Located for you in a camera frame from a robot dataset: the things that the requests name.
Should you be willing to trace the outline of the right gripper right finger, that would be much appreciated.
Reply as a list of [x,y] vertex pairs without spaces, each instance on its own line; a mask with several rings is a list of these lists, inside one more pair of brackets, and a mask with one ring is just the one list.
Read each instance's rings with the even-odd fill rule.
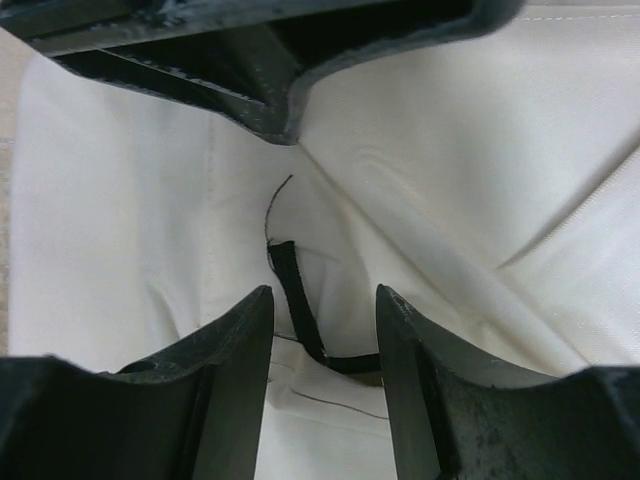
[[387,286],[376,326],[401,479],[635,479],[639,371],[554,378],[502,360]]

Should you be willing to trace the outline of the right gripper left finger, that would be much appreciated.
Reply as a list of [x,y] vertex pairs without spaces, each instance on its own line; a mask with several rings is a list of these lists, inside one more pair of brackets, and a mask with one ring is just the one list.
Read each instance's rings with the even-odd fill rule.
[[261,286],[226,314],[116,373],[1,362],[5,479],[250,479],[274,328]]

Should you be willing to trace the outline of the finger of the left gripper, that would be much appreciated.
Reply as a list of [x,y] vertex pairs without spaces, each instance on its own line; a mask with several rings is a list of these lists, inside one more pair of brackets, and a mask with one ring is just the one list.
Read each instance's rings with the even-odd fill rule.
[[5,1],[1,26],[80,77],[294,144],[312,87],[359,64],[488,35],[519,1]]

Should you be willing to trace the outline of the beige student backpack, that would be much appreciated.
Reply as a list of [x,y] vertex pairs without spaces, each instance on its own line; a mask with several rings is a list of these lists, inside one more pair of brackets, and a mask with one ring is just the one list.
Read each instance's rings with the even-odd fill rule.
[[639,371],[639,5],[519,2],[320,80],[291,145],[34,50],[5,358],[116,373],[267,286],[250,479],[401,479],[382,285],[517,366]]

